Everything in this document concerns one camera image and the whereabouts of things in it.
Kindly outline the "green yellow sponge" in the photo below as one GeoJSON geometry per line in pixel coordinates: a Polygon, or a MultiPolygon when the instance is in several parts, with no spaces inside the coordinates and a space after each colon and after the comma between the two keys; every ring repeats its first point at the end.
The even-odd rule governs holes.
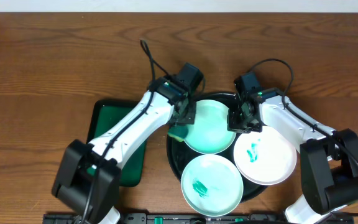
{"type": "Polygon", "coordinates": [[[187,125],[174,125],[168,130],[168,136],[175,139],[178,142],[183,142],[188,135],[187,125]]]}

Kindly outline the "white plate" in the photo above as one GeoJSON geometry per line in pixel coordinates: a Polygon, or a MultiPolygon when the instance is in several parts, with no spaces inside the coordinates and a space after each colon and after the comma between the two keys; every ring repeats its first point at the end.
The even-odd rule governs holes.
{"type": "Polygon", "coordinates": [[[291,176],[297,162],[295,147],[269,126],[264,126],[260,133],[240,134],[233,156],[239,172],[259,185],[283,182],[291,176]]]}

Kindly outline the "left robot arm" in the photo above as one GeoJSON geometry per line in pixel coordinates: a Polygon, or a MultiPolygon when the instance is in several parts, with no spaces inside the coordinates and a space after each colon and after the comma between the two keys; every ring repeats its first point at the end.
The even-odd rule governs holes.
{"type": "Polygon", "coordinates": [[[193,96],[202,78],[165,75],[153,80],[135,107],[113,128],[88,143],[71,142],[62,157],[52,195],[68,205],[80,223],[117,223],[122,168],[159,127],[195,117],[193,96]]]}

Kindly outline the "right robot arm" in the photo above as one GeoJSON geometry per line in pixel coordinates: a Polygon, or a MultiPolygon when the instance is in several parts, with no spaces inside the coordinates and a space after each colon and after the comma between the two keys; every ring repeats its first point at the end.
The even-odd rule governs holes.
{"type": "Polygon", "coordinates": [[[284,212],[290,223],[358,217],[358,136],[336,131],[297,108],[284,92],[238,89],[228,129],[244,136],[273,128],[300,154],[302,196],[284,212]]]}

